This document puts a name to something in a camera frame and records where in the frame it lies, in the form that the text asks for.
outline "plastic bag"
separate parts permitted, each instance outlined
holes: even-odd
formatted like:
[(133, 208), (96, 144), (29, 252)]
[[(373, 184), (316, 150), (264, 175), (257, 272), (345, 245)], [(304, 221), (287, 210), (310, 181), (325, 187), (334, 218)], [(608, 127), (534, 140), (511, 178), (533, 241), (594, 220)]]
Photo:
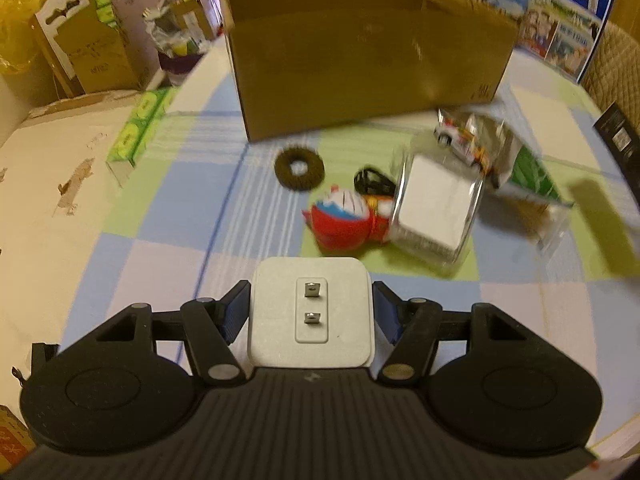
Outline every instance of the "plastic bag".
[(40, 49), (29, 20), (46, 0), (0, 0), (0, 74), (27, 72)]

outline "brown rubber ring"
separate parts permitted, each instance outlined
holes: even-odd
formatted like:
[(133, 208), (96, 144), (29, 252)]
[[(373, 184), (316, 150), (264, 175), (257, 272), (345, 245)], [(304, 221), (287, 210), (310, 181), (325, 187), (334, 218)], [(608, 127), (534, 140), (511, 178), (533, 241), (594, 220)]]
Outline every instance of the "brown rubber ring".
[[(304, 162), (305, 173), (294, 174), (291, 169), (294, 162)], [(320, 186), (324, 180), (324, 162), (316, 152), (302, 146), (291, 146), (280, 152), (273, 170), (278, 182), (293, 191), (310, 191)]]

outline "ribbed surface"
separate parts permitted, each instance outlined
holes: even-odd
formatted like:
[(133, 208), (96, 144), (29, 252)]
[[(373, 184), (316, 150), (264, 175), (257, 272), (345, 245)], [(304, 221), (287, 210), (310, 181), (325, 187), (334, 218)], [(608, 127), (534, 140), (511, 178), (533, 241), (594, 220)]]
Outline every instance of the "ribbed surface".
[(38, 480), (560, 480), (593, 458), (494, 456), (453, 439), (409, 390), (366, 370), (260, 368), (246, 385), (211, 390), (176, 433), (113, 457), (41, 447), (7, 478)]
[(231, 344), (236, 340), (244, 322), (249, 317), (250, 297), (251, 286), (247, 283), (226, 308), (225, 320), (222, 325), (222, 337), (227, 344)]

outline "white toy car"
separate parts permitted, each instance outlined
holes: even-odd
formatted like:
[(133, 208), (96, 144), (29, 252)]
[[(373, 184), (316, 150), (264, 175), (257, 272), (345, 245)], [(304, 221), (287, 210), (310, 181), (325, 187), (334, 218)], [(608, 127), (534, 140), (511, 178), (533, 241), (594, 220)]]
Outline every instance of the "white toy car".
[(437, 126), (433, 133), (441, 146), (451, 147), (459, 158), (472, 168), (476, 168), (479, 173), (484, 175), (491, 173), (491, 160), (486, 149), (476, 143), (476, 138), (470, 131), (446, 120), (444, 124)]

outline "red toy figure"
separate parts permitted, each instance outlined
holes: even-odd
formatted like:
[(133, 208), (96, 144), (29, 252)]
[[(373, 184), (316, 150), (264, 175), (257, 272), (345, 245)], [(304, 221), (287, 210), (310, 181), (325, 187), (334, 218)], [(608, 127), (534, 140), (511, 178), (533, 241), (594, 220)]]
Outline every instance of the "red toy figure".
[(393, 200), (331, 187), (322, 200), (303, 211), (318, 245), (329, 251), (353, 251), (371, 238), (384, 242)]

